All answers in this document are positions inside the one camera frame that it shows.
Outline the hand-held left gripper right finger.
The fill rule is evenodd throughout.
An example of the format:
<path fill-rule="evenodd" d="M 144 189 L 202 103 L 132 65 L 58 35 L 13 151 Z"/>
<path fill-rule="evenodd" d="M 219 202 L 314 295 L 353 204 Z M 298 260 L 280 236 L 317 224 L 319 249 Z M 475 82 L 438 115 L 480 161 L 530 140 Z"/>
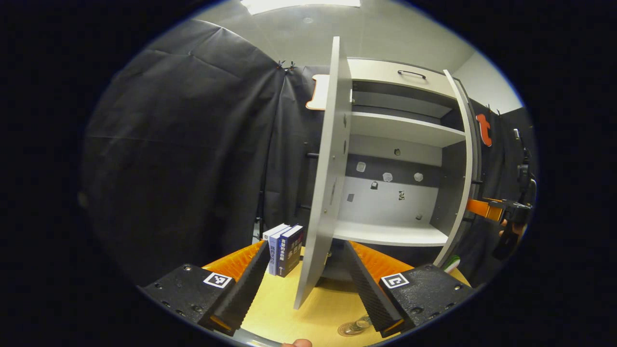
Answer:
<path fill-rule="evenodd" d="M 434 321 L 476 293 L 431 263 L 413 267 L 350 240 L 344 250 L 353 284 L 383 338 Z"/>

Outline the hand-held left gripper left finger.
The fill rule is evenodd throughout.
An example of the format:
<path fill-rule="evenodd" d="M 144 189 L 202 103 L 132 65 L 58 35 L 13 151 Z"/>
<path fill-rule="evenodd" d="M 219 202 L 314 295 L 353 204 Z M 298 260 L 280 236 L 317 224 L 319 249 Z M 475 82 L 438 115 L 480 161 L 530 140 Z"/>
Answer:
<path fill-rule="evenodd" d="M 180 265 L 139 289 L 169 312 L 233 336 L 253 303 L 269 261 L 268 242 L 260 240 L 206 266 Z"/>

